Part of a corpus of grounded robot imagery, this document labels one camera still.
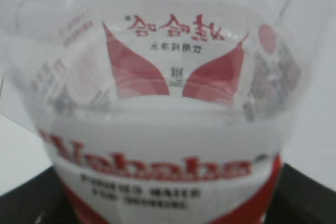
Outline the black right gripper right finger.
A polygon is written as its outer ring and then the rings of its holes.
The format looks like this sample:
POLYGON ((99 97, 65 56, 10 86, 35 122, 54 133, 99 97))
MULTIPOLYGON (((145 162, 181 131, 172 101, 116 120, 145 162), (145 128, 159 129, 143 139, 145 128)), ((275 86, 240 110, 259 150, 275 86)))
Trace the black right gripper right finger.
POLYGON ((335 223, 335 191, 286 164, 265 223, 335 223))

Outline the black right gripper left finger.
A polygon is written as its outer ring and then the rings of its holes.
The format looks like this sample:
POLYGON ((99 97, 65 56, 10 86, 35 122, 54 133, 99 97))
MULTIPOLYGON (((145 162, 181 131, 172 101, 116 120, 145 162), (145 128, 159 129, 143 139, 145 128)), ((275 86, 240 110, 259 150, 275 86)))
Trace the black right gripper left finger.
POLYGON ((1 223, 78 223, 54 169, 1 196, 1 223))

